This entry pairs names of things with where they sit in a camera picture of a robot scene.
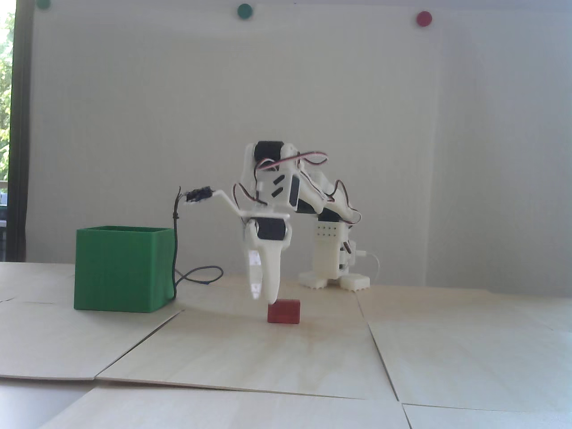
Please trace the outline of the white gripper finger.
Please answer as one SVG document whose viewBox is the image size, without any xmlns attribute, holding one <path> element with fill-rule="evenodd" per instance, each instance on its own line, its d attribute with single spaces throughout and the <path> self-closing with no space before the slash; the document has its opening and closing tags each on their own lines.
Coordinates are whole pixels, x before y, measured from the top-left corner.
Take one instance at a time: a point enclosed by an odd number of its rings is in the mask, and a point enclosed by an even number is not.
<svg viewBox="0 0 572 429">
<path fill-rule="evenodd" d="M 281 251 L 263 251 L 263 296 L 269 305 L 277 298 L 281 281 Z"/>
<path fill-rule="evenodd" d="M 244 227 L 244 251 L 248 283 L 253 299 L 259 299 L 263 290 L 263 268 L 259 248 L 259 225 L 256 220 L 251 219 Z"/>
</svg>

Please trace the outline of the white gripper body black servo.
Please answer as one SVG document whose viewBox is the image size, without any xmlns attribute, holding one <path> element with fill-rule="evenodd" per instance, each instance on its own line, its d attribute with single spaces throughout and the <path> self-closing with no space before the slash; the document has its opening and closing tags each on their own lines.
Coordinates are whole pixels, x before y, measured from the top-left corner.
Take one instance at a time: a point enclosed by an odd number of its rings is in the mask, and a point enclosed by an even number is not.
<svg viewBox="0 0 572 429">
<path fill-rule="evenodd" d="M 282 253 L 290 246 L 292 229 L 285 219 L 257 219 L 257 250 Z"/>
</svg>

